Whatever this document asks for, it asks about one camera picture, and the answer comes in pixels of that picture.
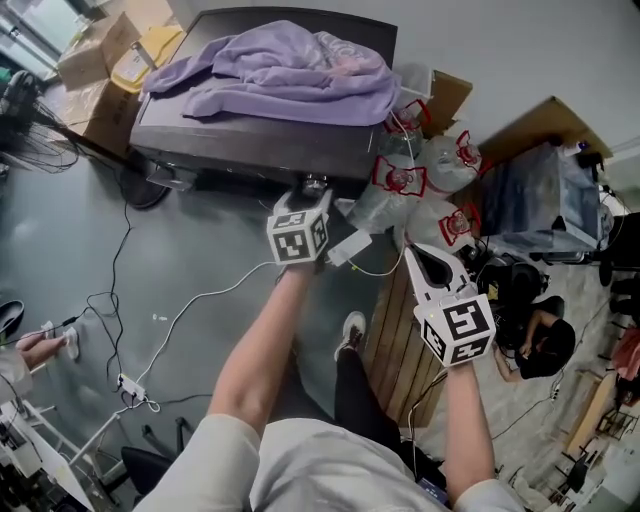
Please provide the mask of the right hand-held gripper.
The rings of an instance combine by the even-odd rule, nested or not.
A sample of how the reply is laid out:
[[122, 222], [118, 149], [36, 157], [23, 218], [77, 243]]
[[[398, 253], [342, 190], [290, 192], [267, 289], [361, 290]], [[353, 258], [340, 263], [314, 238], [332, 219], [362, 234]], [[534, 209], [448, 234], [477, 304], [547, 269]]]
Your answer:
[[487, 295], [466, 284], [469, 275], [462, 262], [428, 244], [410, 244], [404, 258], [417, 301], [413, 312], [421, 339], [441, 365], [453, 367], [484, 356], [496, 325]]

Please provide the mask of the white table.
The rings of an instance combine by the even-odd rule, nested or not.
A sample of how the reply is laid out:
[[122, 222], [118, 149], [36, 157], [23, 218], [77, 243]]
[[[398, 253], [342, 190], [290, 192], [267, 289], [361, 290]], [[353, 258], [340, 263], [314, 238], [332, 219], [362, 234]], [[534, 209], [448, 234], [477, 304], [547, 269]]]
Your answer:
[[5, 439], [0, 450], [25, 477], [42, 471], [89, 512], [96, 512], [90, 472], [97, 469], [95, 458], [56, 428], [47, 415], [55, 405], [36, 407], [27, 400], [0, 406], [0, 427]]

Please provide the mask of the black standing fan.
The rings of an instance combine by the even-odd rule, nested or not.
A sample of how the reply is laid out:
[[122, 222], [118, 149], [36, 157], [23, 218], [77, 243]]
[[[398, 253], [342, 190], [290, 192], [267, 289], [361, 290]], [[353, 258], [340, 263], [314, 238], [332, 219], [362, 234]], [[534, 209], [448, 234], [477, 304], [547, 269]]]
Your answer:
[[70, 130], [60, 114], [65, 93], [58, 102], [40, 92], [38, 79], [26, 72], [0, 82], [0, 164], [58, 174], [81, 158], [88, 158], [114, 173], [124, 200], [137, 210], [149, 209], [166, 195], [147, 180], [144, 158], [129, 146], [118, 156]]

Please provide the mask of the small brown cardboard box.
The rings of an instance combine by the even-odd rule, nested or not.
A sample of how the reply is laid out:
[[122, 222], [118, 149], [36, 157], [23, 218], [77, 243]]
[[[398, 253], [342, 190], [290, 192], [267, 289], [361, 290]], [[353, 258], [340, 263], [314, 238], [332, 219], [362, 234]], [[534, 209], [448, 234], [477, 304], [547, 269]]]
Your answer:
[[61, 55], [57, 71], [67, 90], [107, 80], [140, 33], [125, 12], [93, 22]]

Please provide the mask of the person's white shirt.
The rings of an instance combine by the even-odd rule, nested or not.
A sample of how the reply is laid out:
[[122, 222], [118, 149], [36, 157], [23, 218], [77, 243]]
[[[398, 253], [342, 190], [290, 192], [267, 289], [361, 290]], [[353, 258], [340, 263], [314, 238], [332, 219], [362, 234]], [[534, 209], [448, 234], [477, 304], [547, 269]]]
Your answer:
[[134, 512], [448, 512], [390, 449], [314, 419], [209, 415]]

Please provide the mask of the large cardboard panel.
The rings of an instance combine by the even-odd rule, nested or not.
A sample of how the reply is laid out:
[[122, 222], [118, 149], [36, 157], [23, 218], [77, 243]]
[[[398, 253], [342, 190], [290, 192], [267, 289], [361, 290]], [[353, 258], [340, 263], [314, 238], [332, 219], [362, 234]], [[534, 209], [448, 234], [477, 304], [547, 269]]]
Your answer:
[[555, 96], [522, 114], [482, 142], [479, 149], [484, 158], [500, 164], [551, 141], [565, 147], [586, 143], [587, 154], [599, 153], [604, 159], [613, 156], [605, 142]]

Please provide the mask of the person's right forearm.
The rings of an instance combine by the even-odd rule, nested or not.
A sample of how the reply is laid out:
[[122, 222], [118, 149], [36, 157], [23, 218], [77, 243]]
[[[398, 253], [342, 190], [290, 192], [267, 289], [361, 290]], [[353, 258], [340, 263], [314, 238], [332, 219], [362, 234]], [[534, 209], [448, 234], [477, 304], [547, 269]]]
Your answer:
[[455, 506], [467, 490], [495, 476], [493, 444], [471, 362], [448, 369], [446, 405], [444, 471]]

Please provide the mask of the white power strip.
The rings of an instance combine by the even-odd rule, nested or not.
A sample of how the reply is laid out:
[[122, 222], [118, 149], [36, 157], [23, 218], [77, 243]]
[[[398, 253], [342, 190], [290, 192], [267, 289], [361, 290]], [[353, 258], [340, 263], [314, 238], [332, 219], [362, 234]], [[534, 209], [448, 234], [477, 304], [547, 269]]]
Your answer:
[[117, 377], [118, 388], [127, 393], [134, 400], [144, 402], [147, 400], [147, 393], [135, 380], [129, 378], [123, 373], [119, 373]]

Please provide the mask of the light wooden board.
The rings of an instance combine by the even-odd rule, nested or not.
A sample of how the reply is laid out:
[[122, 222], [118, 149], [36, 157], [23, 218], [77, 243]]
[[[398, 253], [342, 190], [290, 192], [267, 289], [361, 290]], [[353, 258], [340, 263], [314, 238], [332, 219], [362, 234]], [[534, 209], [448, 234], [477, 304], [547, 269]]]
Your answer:
[[613, 399], [616, 377], [613, 372], [599, 375], [591, 370], [579, 370], [579, 382], [590, 384], [587, 398], [566, 438], [564, 452], [579, 457], [593, 438], [605, 409]]

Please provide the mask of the black washing machine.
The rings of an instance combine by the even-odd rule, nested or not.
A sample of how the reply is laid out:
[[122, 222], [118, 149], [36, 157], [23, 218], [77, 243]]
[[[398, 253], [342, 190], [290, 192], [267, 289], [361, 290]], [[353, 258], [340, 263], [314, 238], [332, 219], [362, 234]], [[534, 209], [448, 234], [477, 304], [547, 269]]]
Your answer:
[[[172, 58], [189, 57], [206, 43], [251, 28], [289, 20], [312, 32], [325, 30], [378, 52], [391, 65], [398, 29], [359, 16], [296, 7], [233, 7], [200, 12]], [[222, 86], [207, 71], [159, 96], [145, 96], [130, 144], [177, 181], [201, 187], [246, 183], [277, 191], [307, 179], [328, 184], [335, 195], [355, 198], [366, 186], [378, 153], [381, 125], [339, 127], [219, 113], [182, 116], [191, 88]]]

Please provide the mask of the person's left forearm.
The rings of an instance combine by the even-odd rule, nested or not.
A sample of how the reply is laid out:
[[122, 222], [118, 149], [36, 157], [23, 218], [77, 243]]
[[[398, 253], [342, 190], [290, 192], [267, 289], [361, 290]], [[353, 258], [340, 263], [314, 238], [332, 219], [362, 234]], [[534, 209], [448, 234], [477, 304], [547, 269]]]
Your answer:
[[276, 402], [316, 265], [289, 266], [227, 358], [207, 413], [234, 417], [261, 435]]

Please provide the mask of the black device blue screen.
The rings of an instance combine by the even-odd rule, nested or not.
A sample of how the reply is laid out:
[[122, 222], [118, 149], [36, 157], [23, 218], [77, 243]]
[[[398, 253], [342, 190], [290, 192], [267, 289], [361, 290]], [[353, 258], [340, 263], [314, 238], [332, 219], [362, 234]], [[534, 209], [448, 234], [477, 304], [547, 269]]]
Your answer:
[[448, 502], [447, 493], [441, 488], [439, 488], [437, 485], [434, 485], [433, 483], [431, 483], [429, 480], [425, 478], [421, 478], [418, 481], [418, 485], [434, 500], [442, 504], [446, 504]]

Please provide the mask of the flat brown cardboard piece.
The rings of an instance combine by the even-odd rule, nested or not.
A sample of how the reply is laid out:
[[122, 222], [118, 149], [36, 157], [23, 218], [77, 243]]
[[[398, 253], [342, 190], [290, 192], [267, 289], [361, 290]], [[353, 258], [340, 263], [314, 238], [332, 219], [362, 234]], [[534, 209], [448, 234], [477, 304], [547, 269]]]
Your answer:
[[433, 71], [431, 98], [426, 103], [430, 117], [422, 122], [427, 138], [443, 135], [456, 122], [456, 115], [471, 94], [473, 84], [439, 70]]

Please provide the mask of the translucent plastic box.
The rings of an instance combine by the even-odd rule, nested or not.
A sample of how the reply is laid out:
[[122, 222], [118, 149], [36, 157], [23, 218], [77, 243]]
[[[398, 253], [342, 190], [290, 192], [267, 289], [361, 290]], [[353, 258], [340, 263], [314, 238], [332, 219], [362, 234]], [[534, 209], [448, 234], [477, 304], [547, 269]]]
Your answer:
[[397, 73], [401, 76], [402, 87], [409, 93], [431, 98], [433, 83], [433, 70], [423, 63], [407, 62], [396, 66]]

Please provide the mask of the yellow lidded bin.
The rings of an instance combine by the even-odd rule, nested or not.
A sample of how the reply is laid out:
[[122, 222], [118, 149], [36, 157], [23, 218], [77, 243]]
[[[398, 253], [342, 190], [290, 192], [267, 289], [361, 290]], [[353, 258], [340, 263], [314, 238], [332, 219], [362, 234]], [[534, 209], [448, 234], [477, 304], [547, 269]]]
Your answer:
[[170, 60], [184, 37], [179, 25], [151, 27], [115, 64], [111, 81], [131, 94], [139, 93], [146, 77]]

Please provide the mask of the person's right leg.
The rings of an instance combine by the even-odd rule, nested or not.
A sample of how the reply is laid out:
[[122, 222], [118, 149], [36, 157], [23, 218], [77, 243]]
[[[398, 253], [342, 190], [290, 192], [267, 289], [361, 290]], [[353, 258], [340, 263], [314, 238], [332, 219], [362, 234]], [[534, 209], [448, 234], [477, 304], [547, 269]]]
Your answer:
[[382, 410], [358, 351], [365, 333], [364, 314], [351, 312], [344, 321], [342, 340], [334, 354], [334, 419], [339, 426], [399, 454], [399, 428]]

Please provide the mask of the purple towel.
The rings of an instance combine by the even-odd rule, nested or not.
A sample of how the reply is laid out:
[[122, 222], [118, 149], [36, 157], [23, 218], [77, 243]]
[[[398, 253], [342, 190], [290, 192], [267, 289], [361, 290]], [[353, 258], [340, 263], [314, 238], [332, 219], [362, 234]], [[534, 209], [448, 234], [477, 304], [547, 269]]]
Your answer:
[[150, 73], [143, 90], [166, 93], [203, 71], [226, 82], [191, 89], [185, 117], [229, 112], [368, 127], [386, 120], [401, 91], [400, 77], [376, 51], [287, 20], [212, 40]]

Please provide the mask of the brown slatted wooden board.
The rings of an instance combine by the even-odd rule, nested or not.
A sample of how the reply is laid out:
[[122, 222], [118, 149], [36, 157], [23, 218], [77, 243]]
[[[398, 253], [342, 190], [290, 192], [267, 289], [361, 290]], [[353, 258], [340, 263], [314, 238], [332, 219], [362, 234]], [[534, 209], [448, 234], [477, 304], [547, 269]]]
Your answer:
[[406, 264], [382, 278], [363, 352], [370, 387], [383, 411], [408, 426], [411, 406], [441, 369], [420, 336]]

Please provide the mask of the white power adapter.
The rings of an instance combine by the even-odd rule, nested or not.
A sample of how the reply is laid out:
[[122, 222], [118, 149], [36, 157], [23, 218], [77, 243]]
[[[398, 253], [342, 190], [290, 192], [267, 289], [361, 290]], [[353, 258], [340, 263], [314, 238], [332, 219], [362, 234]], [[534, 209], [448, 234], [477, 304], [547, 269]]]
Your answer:
[[335, 267], [348, 263], [354, 256], [362, 252], [372, 243], [371, 235], [364, 230], [357, 230], [329, 249], [326, 261]]

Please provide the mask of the black helmet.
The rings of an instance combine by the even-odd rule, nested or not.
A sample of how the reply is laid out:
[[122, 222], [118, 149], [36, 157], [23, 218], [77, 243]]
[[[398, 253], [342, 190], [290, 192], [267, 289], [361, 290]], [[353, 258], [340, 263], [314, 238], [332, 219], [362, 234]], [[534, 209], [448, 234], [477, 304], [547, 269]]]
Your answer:
[[6, 342], [18, 329], [24, 316], [24, 303], [11, 300], [0, 305], [0, 342]]

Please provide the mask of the black office chair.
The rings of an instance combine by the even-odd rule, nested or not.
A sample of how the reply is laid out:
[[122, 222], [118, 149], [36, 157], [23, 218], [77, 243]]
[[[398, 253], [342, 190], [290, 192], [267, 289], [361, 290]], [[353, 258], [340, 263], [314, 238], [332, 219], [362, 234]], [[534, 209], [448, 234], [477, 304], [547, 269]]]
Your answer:
[[143, 440], [152, 451], [125, 446], [121, 448], [121, 460], [138, 497], [149, 494], [168, 471], [186, 446], [185, 433], [192, 434], [194, 429], [184, 417], [175, 420], [176, 446], [170, 447], [162, 442], [149, 424], [141, 427]]

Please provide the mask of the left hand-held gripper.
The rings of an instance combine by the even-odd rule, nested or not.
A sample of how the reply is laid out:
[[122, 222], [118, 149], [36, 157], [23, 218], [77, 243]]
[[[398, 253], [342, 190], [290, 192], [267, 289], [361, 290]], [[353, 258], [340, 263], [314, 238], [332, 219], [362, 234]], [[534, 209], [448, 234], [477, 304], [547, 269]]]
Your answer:
[[314, 262], [329, 241], [328, 220], [333, 190], [327, 188], [313, 208], [302, 208], [302, 193], [285, 192], [274, 204], [266, 233], [277, 265]]

